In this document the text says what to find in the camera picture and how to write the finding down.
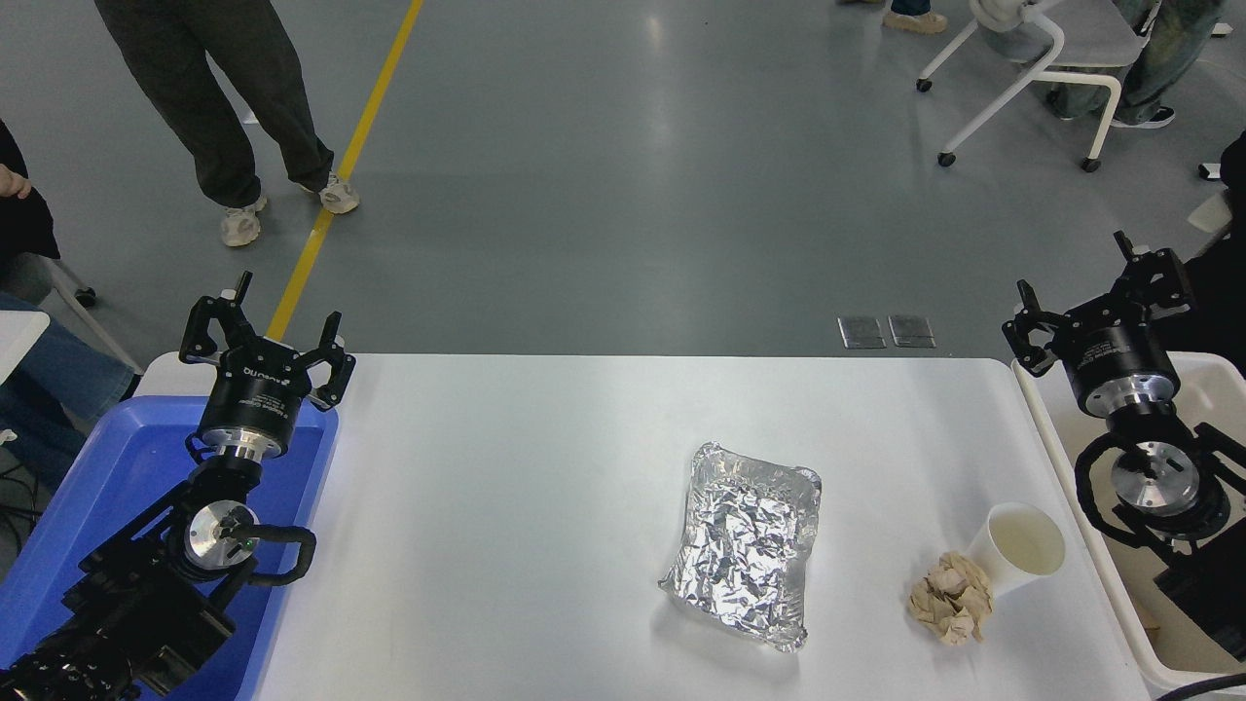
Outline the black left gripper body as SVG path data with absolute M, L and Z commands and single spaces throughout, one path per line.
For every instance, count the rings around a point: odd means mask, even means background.
M 294 347 L 258 341 L 224 350 L 201 417 L 201 443 L 284 454 L 309 391 L 307 365 Z

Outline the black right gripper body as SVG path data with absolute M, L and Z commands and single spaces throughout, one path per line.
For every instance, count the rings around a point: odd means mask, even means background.
M 1146 388 L 1155 398 L 1174 398 L 1176 372 L 1150 331 L 1153 313 L 1141 303 L 1095 298 L 1067 311 L 1072 329 L 1062 360 L 1077 398 L 1108 398 L 1116 383 Z

